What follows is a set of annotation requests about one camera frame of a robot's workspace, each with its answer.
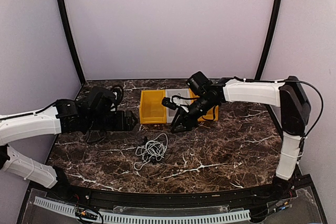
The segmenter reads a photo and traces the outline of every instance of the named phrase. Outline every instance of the brown marble surface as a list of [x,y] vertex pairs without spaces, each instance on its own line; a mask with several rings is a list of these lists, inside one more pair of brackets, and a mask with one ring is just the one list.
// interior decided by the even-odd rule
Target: brown marble surface
[[[115,84],[125,89],[118,109],[132,110],[138,118],[141,90],[187,88],[184,80],[90,81],[78,98],[93,86]],[[135,171],[136,147],[145,136],[151,140],[163,132],[169,137],[163,164]],[[169,124],[138,124],[132,132],[109,132],[93,145],[87,137],[60,135],[47,164],[63,168],[73,185],[131,193],[204,193],[269,184],[281,149],[265,107],[240,102],[223,104],[218,122],[203,122],[187,133],[171,134]]]

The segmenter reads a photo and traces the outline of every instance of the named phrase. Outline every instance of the white wall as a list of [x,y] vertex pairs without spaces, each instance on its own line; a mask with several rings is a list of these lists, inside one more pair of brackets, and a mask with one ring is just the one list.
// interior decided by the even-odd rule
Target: white wall
[[[80,88],[57,0],[0,0],[0,114],[39,109]],[[44,162],[53,136],[11,144]],[[28,182],[0,172],[0,223],[14,224]]]
[[253,78],[273,0],[66,0],[88,80]]
[[[290,74],[314,84],[324,97],[323,117],[306,141],[300,167],[312,175],[329,223],[336,223],[336,0],[282,0],[263,79]],[[320,102],[305,90],[313,122]]]

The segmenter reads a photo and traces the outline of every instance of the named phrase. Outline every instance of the wire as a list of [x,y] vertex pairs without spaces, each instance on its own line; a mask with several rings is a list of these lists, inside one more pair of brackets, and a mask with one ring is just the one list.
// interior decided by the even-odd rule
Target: wire
[[323,97],[322,94],[320,93],[320,91],[312,84],[305,82],[305,81],[300,81],[300,80],[284,80],[284,81],[278,81],[278,83],[282,83],[282,82],[295,82],[295,83],[302,83],[305,84],[311,88],[313,88],[316,93],[319,95],[320,100],[321,100],[321,110],[320,113],[318,115],[318,117],[316,118],[315,122],[313,123],[313,125],[310,127],[310,129],[307,131],[307,133],[304,135],[304,138],[307,138],[308,134],[312,131],[312,129],[316,126],[317,122],[320,120],[321,116],[322,116],[322,112],[324,109],[324,101],[323,101]]
[[[69,203],[69,204],[74,204],[74,202],[71,202],[70,200],[71,200],[72,198],[74,198],[74,197],[77,198],[77,202],[76,202],[75,209],[76,209],[76,207],[79,207],[79,206],[80,206],[80,207],[84,208],[84,211],[88,209],[88,210],[94,212],[97,216],[100,217],[100,220],[101,220],[100,224],[104,224],[103,215],[102,215],[99,211],[93,209],[92,207],[89,207],[89,206],[87,206],[87,205],[78,203],[78,201],[79,201],[79,197],[78,197],[77,194],[72,195],[69,199],[66,200],[66,199],[62,199],[61,197],[59,197],[57,194],[55,194],[55,193],[54,193],[53,191],[51,191],[51,190],[49,190],[49,192],[50,192],[51,194],[53,194],[53,195],[54,195],[56,198],[58,198],[59,200],[64,201],[64,202]],[[78,222],[80,222],[80,223],[85,223],[85,224],[87,224],[87,223],[95,223],[95,221],[92,221],[92,222],[88,222],[88,221],[86,221],[86,220],[81,220],[81,221],[79,221],[78,219],[81,220],[81,217],[76,218],[76,220],[77,220]]]
[[289,205],[288,203],[289,203],[289,201],[286,201],[286,202],[284,202],[283,204],[281,204],[281,206],[273,208],[272,211],[269,212],[268,214],[263,215],[263,216],[254,217],[254,218],[256,218],[256,219],[264,219],[264,218],[266,218],[267,216],[270,216],[270,215],[272,215],[272,214],[275,214],[275,213],[277,213],[277,212],[279,212],[279,211],[283,211],[283,210],[287,209],[288,207],[291,207],[291,205]]
[[276,193],[276,192],[273,191],[270,195],[267,195],[267,196],[260,196],[260,195],[256,195],[256,194],[254,194],[254,195],[251,195],[251,197],[257,197],[257,198],[259,198],[259,199],[269,199],[269,198],[272,197],[275,193]]
[[177,98],[179,100],[183,100],[183,99],[181,99],[179,96],[172,96],[171,101],[172,101],[172,103],[176,104],[176,106],[188,107],[188,105],[186,105],[186,104],[181,104],[180,101],[179,102],[174,102],[174,98]]
[[202,119],[203,120],[205,120],[205,121],[215,121],[216,120],[216,107],[217,107],[218,105],[216,105],[216,106],[213,106],[213,108],[212,108],[212,119],[207,119],[207,118],[204,118],[204,116],[202,116]]
[[[162,135],[166,137],[166,145],[159,141],[156,141]],[[135,162],[133,164],[133,168],[135,170],[141,170],[143,166],[152,161],[153,158],[155,158],[157,162],[160,162],[164,158],[164,154],[167,151],[167,146],[168,136],[165,133],[161,133],[155,139],[148,141],[145,145],[138,146],[135,150],[135,154],[136,156],[141,156],[142,161]]]
[[50,108],[51,106],[55,105],[57,102],[60,102],[60,101],[69,101],[69,100],[68,99],[59,99],[59,100],[56,100],[55,102],[49,104],[45,108],[36,111],[35,113],[34,112],[29,112],[29,113],[24,113],[24,114],[19,114],[19,115],[12,115],[12,116],[8,116],[6,118],[0,118],[0,121],[5,121],[5,120],[9,120],[9,119],[14,119],[14,118],[22,118],[22,117],[28,116],[28,115],[40,114],[40,113],[46,111],[48,108]]
[[182,97],[182,96],[180,96],[180,95],[173,95],[173,96],[172,96],[172,100],[173,100],[174,98],[179,98],[179,99],[182,99],[182,100],[197,100],[199,97],[187,98],[187,97]]
[[[169,148],[168,150],[171,150],[171,152],[170,152],[170,155],[168,156],[168,158],[165,159],[165,163],[167,163],[167,161],[168,161],[168,160],[170,159],[170,157],[173,155],[173,150],[172,150],[171,148]],[[165,163],[159,162],[160,165],[163,165],[162,168],[164,168],[164,169],[162,170],[162,168],[161,168],[156,174],[150,176],[150,178],[152,178],[152,177],[159,177],[161,174],[163,174],[163,173],[166,171],[166,169],[167,169],[167,165],[166,165]]]
[[264,212],[269,211],[273,206],[275,206],[277,203],[279,203],[280,201],[282,201],[283,198],[287,195],[287,193],[289,193],[290,195],[292,195],[291,192],[290,192],[290,187],[288,187],[288,189],[287,189],[285,192],[283,192],[283,195],[281,196],[281,198],[278,199],[275,203],[273,203],[273,204],[271,204],[270,206],[268,206],[265,210],[263,210],[263,211],[261,211],[261,212],[259,212],[259,213],[257,213],[257,214],[251,215],[251,217],[256,218],[256,219],[262,219],[262,218],[265,218],[265,217],[267,217],[267,216],[270,216],[271,214],[274,214],[274,213],[275,213],[275,212],[274,212],[274,209],[276,209],[276,208],[274,208],[274,209],[272,210],[272,212],[269,212],[269,213],[266,214],[266,215],[259,216],[259,215],[263,214]]
[[114,104],[114,107],[112,107],[111,109],[116,109],[117,110],[117,107],[118,105],[121,103],[122,99],[124,98],[124,88],[120,85],[114,85],[112,88],[111,88],[111,92],[112,93],[116,93],[116,100],[115,100],[115,104]]
[[85,137],[85,142],[87,144],[97,144],[97,143],[103,141],[107,137],[107,131],[103,131],[103,136],[100,135],[100,132],[97,132],[97,134],[98,134],[98,139],[91,141],[90,139],[91,139],[91,136],[92,136],[92,130],[90,128],[88,133],[87,133],[87,136]]

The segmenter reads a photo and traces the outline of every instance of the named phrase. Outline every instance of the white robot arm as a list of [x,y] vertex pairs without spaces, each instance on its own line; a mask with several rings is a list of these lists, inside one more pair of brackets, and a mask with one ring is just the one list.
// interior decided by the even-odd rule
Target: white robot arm
[[112,90],[94,87],[86,98],[79,101],[62,99],[41,110],[0,116],[0,170],[46,188],[53,188],[57,183],[67,184],[62,169],[36,162],[8,143],[32,136],[75,131],[130,131],[137,120],[131,111],[116,111],[122,97],[121,87]]
[[306,126],[311,110],[309,100],[296,77],[278,81],[255,81],[221,78],[213,83],[203,73],[197,72],[187,80],[190,89],[199,96],[188,106],[177,106],[174,98],[164,98],[162,104],[178,111],[171,124],[172,133],[190,131],[198,126],[197,119],[206,115],[214,106],[225,102],[255,102],[281,108],[283,143],[279,165],[275,176],[288,181],[293,175],[296,163],[302,155]]

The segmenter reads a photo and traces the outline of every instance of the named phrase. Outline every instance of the black pole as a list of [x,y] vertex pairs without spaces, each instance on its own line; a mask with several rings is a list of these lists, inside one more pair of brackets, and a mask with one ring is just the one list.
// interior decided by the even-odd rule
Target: black pole
[[63,23],[64,33],[65,33],[65,36],[67,38],[67,42],[68,42],[68,46],[69,46],[69,49],[70,49],[72,60],[74,62],[73,64],[75,65],[75,69],[76,69],[79,81],[83,85],[86,82],[86,80],[85,80],[85,77],[84,77],[82,67],[81,67],[80,62],[79,62],[79,58],[78,58],[78,54],[77,54],[77,51],[76,51],[74,39],[72,37],[70,24],[69,24],[69,19],[68,19],[68,15],[67,15],[67,10],[66,10],[66,7],[65,7],[65,2],[64,2],[64,0],[57,0],[57,3],[58,3],[58,8],[59,8],[59,13],[61,15],[62,23]]
[[280,3],[281,0],[274,0],[273,2],[273,9],[272,9],[272,14],[271,14],[271,19],[269,21],[269,26],[267,30],[267,35],[266,35],[266,40],[263,48],[263,52],[260,57],[260,62],[259,66],[257,69],[257,73],[255,76],[255,80],[260,80],[261,76],[263,75],[263,71],[266,65],[267,57],[269,54],[269,49],[271,47],[274,31],[275,31],[275,26],[277,24],[277,19],[278,19],[278,14],[280,10]]

